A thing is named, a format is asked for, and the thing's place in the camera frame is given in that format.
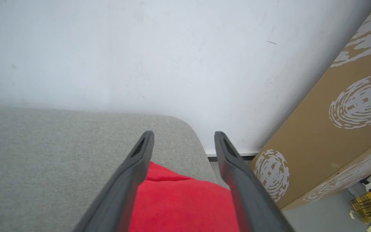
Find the white wall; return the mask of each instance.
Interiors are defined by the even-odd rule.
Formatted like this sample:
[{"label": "white wall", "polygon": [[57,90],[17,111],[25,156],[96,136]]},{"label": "white wall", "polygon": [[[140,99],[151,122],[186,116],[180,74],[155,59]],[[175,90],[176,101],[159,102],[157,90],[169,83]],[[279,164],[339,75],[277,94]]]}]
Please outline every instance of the white wall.
[{"label": "white wall", "polygon": [[0,0],[0,104],[166,114],[259,150],[369,0]]}]

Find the red fabric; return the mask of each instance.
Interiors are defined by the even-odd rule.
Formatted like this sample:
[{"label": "red fabric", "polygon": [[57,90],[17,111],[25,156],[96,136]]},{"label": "red fabric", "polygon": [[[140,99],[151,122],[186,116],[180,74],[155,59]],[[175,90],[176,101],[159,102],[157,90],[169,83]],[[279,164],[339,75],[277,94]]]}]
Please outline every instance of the red fabric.
[{"label": "red fabric", "polygon": [[138,187],[130,232],[238,232],[231,193],[150,163]]}]

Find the gray sofa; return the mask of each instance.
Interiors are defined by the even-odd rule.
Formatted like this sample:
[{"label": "gray sofa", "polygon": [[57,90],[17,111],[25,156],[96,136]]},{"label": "gray sofa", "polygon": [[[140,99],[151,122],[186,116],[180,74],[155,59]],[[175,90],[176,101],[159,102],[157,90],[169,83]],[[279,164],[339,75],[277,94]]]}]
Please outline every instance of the gray sofa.
[{"label": "gray sofa", "polygon": [[153,162],[216,182],[197,135],[177,118],[0,107],[0,231],[71,231],[146,130]]}]

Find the baseboard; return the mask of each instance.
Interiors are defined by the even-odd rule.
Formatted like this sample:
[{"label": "baseboard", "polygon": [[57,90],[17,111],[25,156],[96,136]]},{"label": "baseboard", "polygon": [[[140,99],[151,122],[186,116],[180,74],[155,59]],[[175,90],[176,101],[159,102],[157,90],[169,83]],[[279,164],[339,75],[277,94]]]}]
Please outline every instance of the baseboard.
[{"label": "baseboard", "polygon": [[[254,159],[254,156],[249,156],[249,157],[245,156],[241,158],[243,158],[243,160],[252,161]],[[208,159],[209,159],[209,162],[218,162],[217,157],[208,157]]]},{"label": "baseboard", "polygon": [[[215,150],[206,150],[206,155],[207,157],[217,157],[217,154]],[[240,154],[242,157],[253,157],[260,151],[255,151],[255,150],[237,150],[237,152]]]}]

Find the cardboard box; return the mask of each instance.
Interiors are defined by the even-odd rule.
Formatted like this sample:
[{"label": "cardboard box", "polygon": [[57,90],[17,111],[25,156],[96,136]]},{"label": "cardboard box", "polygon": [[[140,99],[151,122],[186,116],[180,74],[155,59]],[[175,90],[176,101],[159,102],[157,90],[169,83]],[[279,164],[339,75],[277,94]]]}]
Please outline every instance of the cardboard box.
[{"label": "cardboard box", "polygon": [[371,173],[371,13],[250,166],[282,209]]}]

